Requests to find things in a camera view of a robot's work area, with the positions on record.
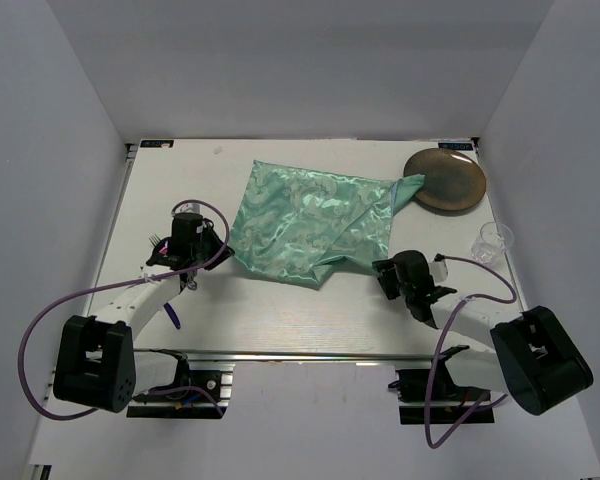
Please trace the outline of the green satin cloth napkin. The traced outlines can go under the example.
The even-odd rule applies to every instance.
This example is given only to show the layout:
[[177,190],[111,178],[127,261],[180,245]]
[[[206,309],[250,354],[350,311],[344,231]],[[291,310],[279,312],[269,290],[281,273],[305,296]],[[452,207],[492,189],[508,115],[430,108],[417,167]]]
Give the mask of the green satin cloth napkin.
[[341,264],[369,272],[387,259],[393,218],[424,183],[255,161],[229,245],[256,277],[319,288]]

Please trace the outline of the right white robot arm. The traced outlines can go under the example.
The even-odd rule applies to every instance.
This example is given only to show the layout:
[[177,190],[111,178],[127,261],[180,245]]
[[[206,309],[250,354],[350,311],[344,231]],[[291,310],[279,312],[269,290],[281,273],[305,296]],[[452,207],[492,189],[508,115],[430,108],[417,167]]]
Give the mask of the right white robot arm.
[[536,306],[517,314],[498,298],[445,285],[448,257],[416,250],[373,262],[385,296],[403,299],[412,318],[439,333],[425,395],[457,397],[466,387],[500,392],[539,416],[590,388],[587,364],[556,315]]

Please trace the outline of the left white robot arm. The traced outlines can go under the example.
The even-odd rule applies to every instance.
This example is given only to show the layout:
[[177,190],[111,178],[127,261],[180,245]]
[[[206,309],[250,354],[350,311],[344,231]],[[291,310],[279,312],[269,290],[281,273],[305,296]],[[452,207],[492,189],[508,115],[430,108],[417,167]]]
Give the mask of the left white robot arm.
[[190,267],[211,270],[230,258],[198,213],[177,213],[171,235],[160,241],[137,285],[88,317],[74,315],[61,335],[53,382],[63,401],[118,413],[133,397],[153,389],[179,399],[191,387],[184,356],[169,350],[137,351],[134,340],[160,310],[195,283]]

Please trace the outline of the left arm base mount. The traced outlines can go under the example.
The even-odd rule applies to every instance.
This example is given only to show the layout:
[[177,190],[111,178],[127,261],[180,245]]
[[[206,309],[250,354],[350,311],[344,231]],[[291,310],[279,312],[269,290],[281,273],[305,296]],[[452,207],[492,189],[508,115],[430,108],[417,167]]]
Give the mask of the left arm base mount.
[[234,364],[219,361],[189,362],[180,366],[176,380],[143,393],[129,404],[126,417],[133,419],[218,420],[231,398]]

